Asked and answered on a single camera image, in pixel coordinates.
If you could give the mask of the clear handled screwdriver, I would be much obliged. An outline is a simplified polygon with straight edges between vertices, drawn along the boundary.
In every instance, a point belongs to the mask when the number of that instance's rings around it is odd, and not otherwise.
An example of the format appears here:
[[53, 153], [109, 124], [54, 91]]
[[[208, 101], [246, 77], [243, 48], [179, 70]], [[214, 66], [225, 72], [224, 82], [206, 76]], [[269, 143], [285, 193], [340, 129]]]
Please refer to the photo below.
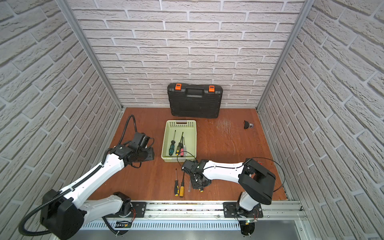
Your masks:
[[186, 157], [186, 156], [187, 156], [187, 153], [186, 153], [186, 141], [185, 141], [185, 138], [183, 138], [183, 151], [182, 151], [182, 156], [183, 156], [183, 157]]

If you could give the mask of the black yellow small screwdriver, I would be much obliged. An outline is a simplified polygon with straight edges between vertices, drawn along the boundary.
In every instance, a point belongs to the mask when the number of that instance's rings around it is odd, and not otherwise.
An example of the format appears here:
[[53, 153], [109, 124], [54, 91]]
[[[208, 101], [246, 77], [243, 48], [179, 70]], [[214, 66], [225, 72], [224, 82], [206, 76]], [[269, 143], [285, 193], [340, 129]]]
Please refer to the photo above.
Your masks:
[[175, 177], [174, 194], [175, 194], [175, 196], [179, 196], [180, 189], [179, 189], [179, 181], [178, 181], [177, 169], [175, 169], [175, 171], [176, 171], [176, 177]]

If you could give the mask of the orange handled black screwdriver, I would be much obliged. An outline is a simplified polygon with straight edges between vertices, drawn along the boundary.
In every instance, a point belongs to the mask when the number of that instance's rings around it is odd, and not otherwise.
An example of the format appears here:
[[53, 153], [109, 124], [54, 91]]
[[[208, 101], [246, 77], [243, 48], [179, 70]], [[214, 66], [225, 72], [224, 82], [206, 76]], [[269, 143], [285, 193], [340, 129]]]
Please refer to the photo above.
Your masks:
[[185, 173], [183, 173], [183, 179], [181, 182], [181, 187], [180, 187], [180, 192], [179, 192], [180, 198], [183, 198], [184, 194], [185, 194]]

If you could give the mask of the black yellow dotted screwdriver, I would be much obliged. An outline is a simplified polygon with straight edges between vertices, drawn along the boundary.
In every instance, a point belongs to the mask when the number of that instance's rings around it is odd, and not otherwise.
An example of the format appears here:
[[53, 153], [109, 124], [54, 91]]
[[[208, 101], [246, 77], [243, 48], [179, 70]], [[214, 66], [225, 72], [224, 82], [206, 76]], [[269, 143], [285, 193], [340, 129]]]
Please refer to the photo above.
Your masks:
[[184, 133], [182, 133], [182, 135], [181, 135], [181, 139], [180, 139], [179, 144], [178, 144], [178, 146], [177, 146], [176, 156], [179, 156], [180, 153], [181, 153], [181, 149], [182, 149], [182, 147], [183, 147], [183, 135], [184, 135]]

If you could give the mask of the green black screwdriver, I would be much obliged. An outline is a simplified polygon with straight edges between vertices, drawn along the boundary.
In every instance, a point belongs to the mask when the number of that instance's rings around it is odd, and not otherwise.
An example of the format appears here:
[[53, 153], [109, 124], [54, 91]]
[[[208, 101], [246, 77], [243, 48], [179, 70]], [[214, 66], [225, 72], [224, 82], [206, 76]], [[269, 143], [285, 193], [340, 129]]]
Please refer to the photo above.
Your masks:
[[176, 131], [174, 131], [173, 139], [171, 141], [171, 145], [169, 148], [169, 156], [172, 156], [175, 152], [175, 143], [176, 143], [175, 137], [176, 137]]

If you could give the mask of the pink handled screwdriver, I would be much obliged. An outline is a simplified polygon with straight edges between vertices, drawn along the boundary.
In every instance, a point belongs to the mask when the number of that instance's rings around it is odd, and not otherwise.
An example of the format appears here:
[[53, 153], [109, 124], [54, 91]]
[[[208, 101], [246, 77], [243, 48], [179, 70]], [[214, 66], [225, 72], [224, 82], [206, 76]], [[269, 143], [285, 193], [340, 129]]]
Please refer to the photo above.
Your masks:
[[185, 154], [184, 154], [184, 137], [182, 137], [182, 145], [181, 145], [181, 149], [180, 149], [180, 156], [183, 157]]

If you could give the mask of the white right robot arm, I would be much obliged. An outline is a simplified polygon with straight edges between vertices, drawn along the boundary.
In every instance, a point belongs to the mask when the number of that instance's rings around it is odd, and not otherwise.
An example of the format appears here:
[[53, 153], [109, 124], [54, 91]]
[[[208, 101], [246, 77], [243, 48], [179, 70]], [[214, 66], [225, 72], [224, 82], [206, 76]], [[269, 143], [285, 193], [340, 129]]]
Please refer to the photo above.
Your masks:
[[192, 188], [201, 192], [213, 180], [239, 184], [244, 189], [236, 205], [239, 214], [253, 211], [258, 204], [272, 204], [276, 176], [252, 158], [236, 164], [186, 160], [182, 171], [190, 176]]

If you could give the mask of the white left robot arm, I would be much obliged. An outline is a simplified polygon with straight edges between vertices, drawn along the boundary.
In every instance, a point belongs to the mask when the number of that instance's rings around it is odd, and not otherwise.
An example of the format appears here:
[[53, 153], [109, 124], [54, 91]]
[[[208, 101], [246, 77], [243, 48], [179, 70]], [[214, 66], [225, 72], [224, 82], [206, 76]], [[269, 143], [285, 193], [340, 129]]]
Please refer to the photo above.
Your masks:
[[90, 201], [88, 198], [125, 167], [140, 168], [142, 162], [152, 161], [154, 149], [148, 145], [150, 139], [145, 134], [135, 133], [133, 140], [107, 149], [103, 160], [84, 176], [58, 192], [51, 190], [46, 193], [43, 197], [41, 224], [59, 239], [67, 240], [93, 220], [108, 215], [135, 215], [130, 197], [121, 192], [98, 201]]

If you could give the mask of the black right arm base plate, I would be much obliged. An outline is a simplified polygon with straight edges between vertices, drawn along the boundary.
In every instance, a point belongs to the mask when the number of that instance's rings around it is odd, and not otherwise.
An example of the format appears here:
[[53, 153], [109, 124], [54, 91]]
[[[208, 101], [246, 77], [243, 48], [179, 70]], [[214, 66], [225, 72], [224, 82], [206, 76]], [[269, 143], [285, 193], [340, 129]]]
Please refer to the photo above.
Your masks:
[[255, 205], [252, 211], [242, 209], [237, 202], [224, 202], [224, 216], [225, 218], [263, 218], [263, 210], [261, 204]]

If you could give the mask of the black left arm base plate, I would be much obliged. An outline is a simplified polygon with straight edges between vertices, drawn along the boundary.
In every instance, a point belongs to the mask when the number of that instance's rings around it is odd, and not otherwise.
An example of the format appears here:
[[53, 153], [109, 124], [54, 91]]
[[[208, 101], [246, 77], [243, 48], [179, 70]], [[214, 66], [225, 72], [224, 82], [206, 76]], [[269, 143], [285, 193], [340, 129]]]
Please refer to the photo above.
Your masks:
[[136, 215], [136, 218], [144, 218], [145, 217], [145, 212], [146, 212], [146, 207], [147, 207], [146, 202], [133, 201], [133, 202], [131, 202], [131, 205], [132, 205], [132, 209], [134, 209], [134, 213]]

